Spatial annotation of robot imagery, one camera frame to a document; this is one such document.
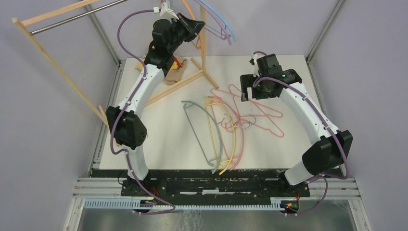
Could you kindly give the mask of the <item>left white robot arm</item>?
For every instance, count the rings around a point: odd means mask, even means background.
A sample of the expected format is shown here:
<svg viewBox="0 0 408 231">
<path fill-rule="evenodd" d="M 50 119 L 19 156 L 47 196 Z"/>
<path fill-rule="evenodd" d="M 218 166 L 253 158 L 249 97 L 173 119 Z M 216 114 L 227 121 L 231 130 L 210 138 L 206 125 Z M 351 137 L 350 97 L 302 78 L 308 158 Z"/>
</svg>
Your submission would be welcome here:
<svg viewBox="0 0 408 231">
<path fill-rule="evenodd" d="M 127 96 L 117 105 L 106 110 L 111 133 L 111 152 L 124 153 L 128 175 L 134 179 L 133 190 L 145 196 L 151 191 L 146 180 L 147 167 L 143 143 L 147 128 L 141 120 L 144 108 L 158 84 L 166 77 L 174 62 L 174 52 L 184 42 L 193 41 L 205 26 L 204 21 L 192 20 L 181 13 L 174 19 L 154 22 L 152 41 L 143 61 L 142 70 Z"/>
</svg>

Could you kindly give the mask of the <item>light blue hanger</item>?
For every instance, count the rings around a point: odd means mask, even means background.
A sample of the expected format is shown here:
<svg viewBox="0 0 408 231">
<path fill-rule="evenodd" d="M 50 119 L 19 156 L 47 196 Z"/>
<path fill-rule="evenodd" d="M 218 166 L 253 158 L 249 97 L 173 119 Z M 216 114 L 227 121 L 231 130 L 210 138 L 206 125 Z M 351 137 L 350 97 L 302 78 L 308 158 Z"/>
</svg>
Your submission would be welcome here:
<svg viewBox="0 0 408 231">
<path fill-rule="evenodd" d="M 228 22 L 224 19 L 224 17 L 212 5 L 210 5 L 207 1 L 200 0 L 200 2 L 203 3 L 207 8 L 209 8 L 213 13 L 215 13 L 218 16 L 218 18 L 224 23 L 226 29 L 229 31 L 229 35 L 232 36 L 234 42 L 237 42 L 237 37 L 235 35 L 234 30 L 228 24 Z"/>
</svg>

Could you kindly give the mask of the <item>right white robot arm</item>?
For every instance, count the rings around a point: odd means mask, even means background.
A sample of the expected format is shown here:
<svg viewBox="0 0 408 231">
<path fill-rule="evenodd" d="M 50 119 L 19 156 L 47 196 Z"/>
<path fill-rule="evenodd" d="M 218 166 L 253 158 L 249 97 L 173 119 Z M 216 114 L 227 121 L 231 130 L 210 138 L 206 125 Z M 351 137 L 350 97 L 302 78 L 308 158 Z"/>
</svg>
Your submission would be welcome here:
<svg viewBox="0 0 408 231">
<path fill-rule="evenodd" d="M 305 130 L 311 147 L 302 160 L 280 175 L 278 191 L 291 196 L 300 183 L 329 175 L 329 171 L 347 165 L 353 141 L 348 130 L 340 130 L 314 103 L 303 80 L 294 69 L 283 70 L 275 54 L 255 51 L 250 64 L 253 73 L 240 76 L 241 101 L 249 100 L 248 90 L 256 100 L 280 98 Z"/>
</svg>

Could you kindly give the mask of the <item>purple hanger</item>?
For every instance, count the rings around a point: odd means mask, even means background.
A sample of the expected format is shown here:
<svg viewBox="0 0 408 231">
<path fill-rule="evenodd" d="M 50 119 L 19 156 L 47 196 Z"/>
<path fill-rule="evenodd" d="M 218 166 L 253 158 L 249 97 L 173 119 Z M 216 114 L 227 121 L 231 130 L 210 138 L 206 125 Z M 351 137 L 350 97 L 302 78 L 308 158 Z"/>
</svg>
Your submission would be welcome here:
<svg viewBox="0 0 408 231">
<path fill-rule="evenodd" d="M 210 16 L 212 16 L 212 18 L 217 22 L 218 26 L 220 27 L 220 30 L 216 30 L 211 26 L 206 25 L 204 28 L 209 31 L 210 33 L 212 33 L 213 35 L 217 36 L 218 38 L 220 38 L 221 40 L 227 40 L 229 45 L 232 44 L 231 38 L 232 36 L 229 35 L 229 31 L 226 29 L 224 23 L 218 18 L 218 16 L 213 13 L 209 8 L 207 8 L 203 3 L 201 3 L 199 0 L 194 0 L 197 4 L 199 4 Z M 189 4 L 185 1 L 182 0 L 182 3 L 184 4 L 185 8 L 188 10 L 188 15 L 189 18 L 196 20 L 194 13 L 192 12 Z M 178 13 L 182 13 L 182 14 L 187 14 L 186 12 L 176 8 L 176 12 Z M 197 39 L 196 43 L 193 43 L 194 47 L 196 49 L 201 49 L 201 39 L 200 37 Z"/>
</svg>

